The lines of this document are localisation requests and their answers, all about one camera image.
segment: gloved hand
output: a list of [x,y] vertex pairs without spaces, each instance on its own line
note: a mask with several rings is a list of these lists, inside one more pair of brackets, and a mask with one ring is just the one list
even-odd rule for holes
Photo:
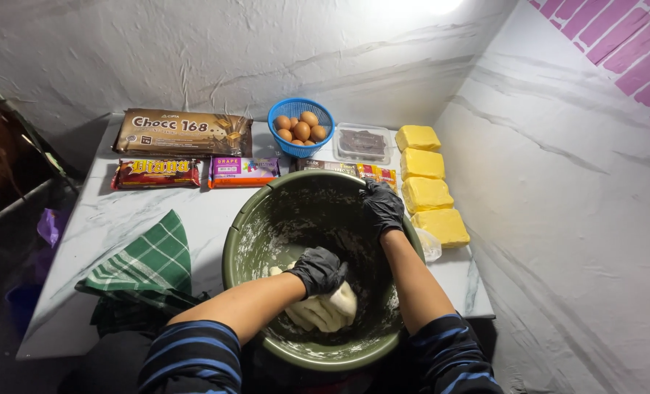
[[366,189],[359,194],[364,199],[364,217],[374,225],[376,237],[386,228],[402,230],[402,218],[405,206],[400,197],[385,182],[376,182],[365,178]]
[[290,272],[305,285],[305,300],[308,297],[335,291],[345,281],[347,263],[340,263],[339,257],[324,247],[308,247],[298,258]]

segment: brown egg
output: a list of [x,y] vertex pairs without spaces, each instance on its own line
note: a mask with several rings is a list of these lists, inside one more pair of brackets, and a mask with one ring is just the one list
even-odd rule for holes
[[277,126],[277,130],[281,130],[283,128],[285,128],[285,130],[291,129],[291,120],[288,119],[287,116],[278,115],[277,118],[274,119],[274,123]]
[[293,135],[301,141],[306,142],[310,138],[310,126],[305,122],[296,123],[293,127]]
[[279,135],[279,137],[285,139],[287,142],[291,142],[291,140],[293,139],[293,133],[288,131],[285,128],[277,131],[277,134]]
[[313,127],[318,125],[318,117],[315,116],[315,113],[310,111],[303,111],[300,115],[300,121],[308,123],[308,126]]
[[313,126],[312,129],[310,129],[310,137],[315,142],[320,142],[327,137],[327,132],[325,131],[325,128],[323,126],[315,125]]

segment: kitchen towel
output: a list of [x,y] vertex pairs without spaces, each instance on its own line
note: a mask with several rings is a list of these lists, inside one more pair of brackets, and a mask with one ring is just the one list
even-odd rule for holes
[[208,298],[191,292],[191,258],[181,219],[171,210],[119,253],[93,268],[77,291],[101,296],[91,325],[99,336],[155,332]]

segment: butter block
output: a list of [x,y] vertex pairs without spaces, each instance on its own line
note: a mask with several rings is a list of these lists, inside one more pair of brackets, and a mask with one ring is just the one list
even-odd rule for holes
[[447,183],[441,179],[410,177],[402,183],[402,199],[410,215],[454,207]]
[[398,130],[396,142],[401,152],[407,148],[436,151],[442,147],[434,129],[429,126],[405,125]]
[[409,177],[444,179],[444,159],[441,154],[407,148],[400,159],[402,180]]
[[410,219],[412,225],[428,231],[442,243],[442,248],[468,245],[470,236],[457,210],[432,210],[417,212]]

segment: dough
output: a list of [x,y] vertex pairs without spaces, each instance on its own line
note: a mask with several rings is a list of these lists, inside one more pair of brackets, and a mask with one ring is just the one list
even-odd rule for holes
[[[292,269],[295,262],[288,264]],[[279,267],[269,268],[269,275],[283,272]],[[356,294],[345,281],[339,289],[329,294],[308,297],[294,302],[285,309],[286,315],[306,331],[318,327],[321,332],[335,332],[351,325],[356,316]]]

